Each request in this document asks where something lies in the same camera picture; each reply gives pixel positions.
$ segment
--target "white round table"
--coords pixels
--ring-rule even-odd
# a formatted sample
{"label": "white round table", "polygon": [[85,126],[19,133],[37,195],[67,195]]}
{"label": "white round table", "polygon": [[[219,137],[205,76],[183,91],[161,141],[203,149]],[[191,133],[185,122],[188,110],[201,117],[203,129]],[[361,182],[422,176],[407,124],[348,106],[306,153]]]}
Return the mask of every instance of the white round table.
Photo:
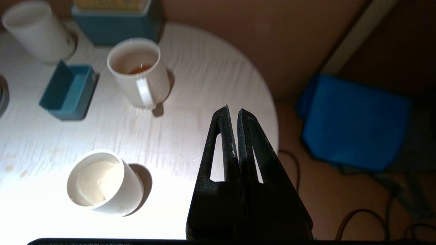
{"label": "white round table", "polygon": [[[59,121],[39,100],[55,69],[31,57],[8,33],[0,34],[0,75],[9,106],[0,117],[0,237],[4,244],[37,238],[185,239],[186,218],[213,113],[228,105],[235,137],[241,108],[259,120],[273,149],[278,122],[270,92],[253,64],[222,39],[167,23],[159,43],[174,87],[163,114],[129,104],[106,67],[110,48],[94,47],[74,22],[78,48],[68,64],[90,64],[100,74],[87,117]],[[127,217],[77,209],[66,194],[74,161],[94,149],[116,152],[147,168],[151,192]],[[212,180],[223,180],[215,149]]]}

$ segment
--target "white mug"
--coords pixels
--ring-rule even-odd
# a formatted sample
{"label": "white mug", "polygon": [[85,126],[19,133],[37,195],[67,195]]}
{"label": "white mug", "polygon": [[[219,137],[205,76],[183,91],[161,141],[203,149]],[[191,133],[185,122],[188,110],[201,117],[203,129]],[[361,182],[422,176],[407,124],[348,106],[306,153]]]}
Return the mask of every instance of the white mug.
{"label": "white mug", "polygon": [[2,23],[29,53],[44,62],[58,62],[74,52],[73,38],[44,1],[13,5]]}
{"label": "white mug", "polygon": [[159,46],[149,39],[132,38],[117,44],[109,52],[107,65],[134,106],[154,109],[170,92]]}
{"label": "white mug", "polygon": [[125,216],[141,203],[140,178],[118,155],[94,150],[80,157],[67,181],[67,193],[79,208]]}

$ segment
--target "brown wall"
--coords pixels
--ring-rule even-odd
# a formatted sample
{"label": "brown wall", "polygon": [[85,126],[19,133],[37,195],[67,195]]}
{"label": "brown wall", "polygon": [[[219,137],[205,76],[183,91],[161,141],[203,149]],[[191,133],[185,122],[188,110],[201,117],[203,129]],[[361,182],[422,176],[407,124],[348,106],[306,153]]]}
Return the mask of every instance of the brown wall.
{"label": "brown wall", "polygon": [[419,95],[436,85],[436,1],[400,1],[338,76]]}
{"label": "brown wall", "polygon": [[[20,0],[1,0],[0,13]],[[71,0],[48,0],[61,17]],[[168,20],[206,29],[240,49],[275,99],[291,99],[321,66],[367,0],[163,0]]]}

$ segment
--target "white ceramic cup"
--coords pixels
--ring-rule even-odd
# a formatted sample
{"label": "white ceramic cup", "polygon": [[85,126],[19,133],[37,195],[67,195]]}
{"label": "white ceramic cup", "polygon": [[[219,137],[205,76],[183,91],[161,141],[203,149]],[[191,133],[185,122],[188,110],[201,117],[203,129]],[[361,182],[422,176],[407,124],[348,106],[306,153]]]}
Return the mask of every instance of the white ceramic cup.
{"label": "white ceramic cup", "polygon": [[[170,92],[170,80],[159,46],[149,39],[132,38],[117,44],[109,52],[107,65],[134,106],[154,109]],[[142,66],[151,67],[129,74]]]}
{"label": "white ceramic cup", "polygon": [[71,35],[44,1],[13,5],[2,17],[3,26],[31,53],[44,62],[58,62],[75,48]]}
{"label": "white ceramic cup", "polygon": [[79,208],[125,216],[139,206],[144,191],[139,177],[119,156],[94,150],[76,161],[67,193]]}

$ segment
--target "tea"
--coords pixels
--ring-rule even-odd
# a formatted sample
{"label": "tea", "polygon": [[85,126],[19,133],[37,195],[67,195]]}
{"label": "tea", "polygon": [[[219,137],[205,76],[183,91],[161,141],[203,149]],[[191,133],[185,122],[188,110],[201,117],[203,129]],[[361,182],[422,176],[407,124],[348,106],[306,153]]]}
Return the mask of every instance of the tea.
{"label": "tea", "polygon": [[138,73],[141,73],[143,71],[146,71],[146,70],[150,69],[152,66],[153,65],[144,65],[144,64],[141,64],[140,66],[138,66],[135,69],[131,70],[128,74],[129,75],[138,74]]}

